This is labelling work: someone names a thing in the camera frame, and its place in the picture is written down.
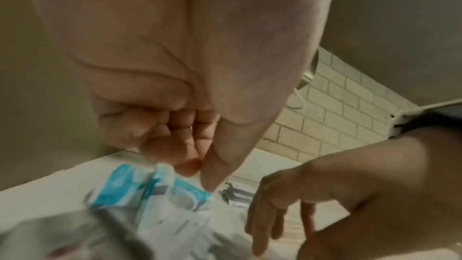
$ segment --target white cable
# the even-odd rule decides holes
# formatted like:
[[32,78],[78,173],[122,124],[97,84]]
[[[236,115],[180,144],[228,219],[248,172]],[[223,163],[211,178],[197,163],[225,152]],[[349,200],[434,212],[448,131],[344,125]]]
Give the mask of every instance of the white cable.
[[302,95],[300,94],[300,92],[297,90],[297,89],[294,89],[294,94],[295,96],[298,98],[298,100],[300,101],[300,103],[302,104],[301,106],[298,106],[298,107],[291,107],[289,105],[286,105],[286,107],[290,108],[290,109],[297,109],[297,110],[301,110],[303,108],[305,108],[306,104],[305,104],[305,100],[303,99]]

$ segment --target palm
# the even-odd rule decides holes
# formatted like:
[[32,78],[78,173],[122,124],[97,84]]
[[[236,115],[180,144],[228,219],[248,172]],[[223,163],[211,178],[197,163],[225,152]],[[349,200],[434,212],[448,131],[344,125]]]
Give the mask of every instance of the palm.
[[139,146],[183,174],[201,169],[216,177],[212,189],[283,107],[319,43],[330,0],[39,2],[106,140]]

